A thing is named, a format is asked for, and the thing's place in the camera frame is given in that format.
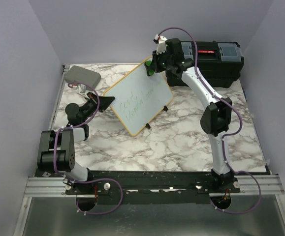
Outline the yellow framed whiteboard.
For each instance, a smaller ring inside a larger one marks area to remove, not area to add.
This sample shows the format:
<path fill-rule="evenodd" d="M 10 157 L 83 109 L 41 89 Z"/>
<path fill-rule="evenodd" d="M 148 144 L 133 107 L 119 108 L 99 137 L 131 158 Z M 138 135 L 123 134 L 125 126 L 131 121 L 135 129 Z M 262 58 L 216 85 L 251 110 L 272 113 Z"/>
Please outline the yellow framed whiteboard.
<path fill-rule="evenodd" d="M 162 73 L 147 75 L 144 63 L 108 88 L 103 96 L 114 97 L 110 108 L 131 136 L 136 136 L 173 100 L 173 92 Z"/>

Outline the green whiteboard eraser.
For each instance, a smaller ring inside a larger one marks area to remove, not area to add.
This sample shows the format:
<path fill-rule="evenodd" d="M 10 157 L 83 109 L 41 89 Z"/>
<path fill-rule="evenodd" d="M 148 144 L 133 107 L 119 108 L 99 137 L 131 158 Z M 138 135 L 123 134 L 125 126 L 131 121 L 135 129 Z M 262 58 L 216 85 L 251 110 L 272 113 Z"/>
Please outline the green whiteboard eraser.
<path fill-rule="evenodd" d="M 152 76 L 154 75 L 154 67 L 153 67 L 153 62 L 151 60 L 147 60 L 144 62 L 144 66 L 147 71 L 147 76 Z"/>

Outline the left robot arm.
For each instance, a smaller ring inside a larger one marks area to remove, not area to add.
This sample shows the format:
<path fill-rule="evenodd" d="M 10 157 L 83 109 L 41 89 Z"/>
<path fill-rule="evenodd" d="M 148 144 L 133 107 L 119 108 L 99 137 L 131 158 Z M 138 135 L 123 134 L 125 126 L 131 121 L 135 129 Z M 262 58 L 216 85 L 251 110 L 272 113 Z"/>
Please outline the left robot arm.
<path fill-rule="evenodd" d="M 69 103 L 65 108 L 67 126 L 58 131 L 42 131 L 37 155 L 39 171 L 62 175 L 77 182 L 77 189 L 83 194 L 93 191 L 94 182 L 88 168 L 76 161 L 75 144 L 86 141 L 90 136 L 88 123 L 97 112 L 104 112 L 115 100 L 113 96 L 96 96 L 87 93 L 83 105 Z"/>

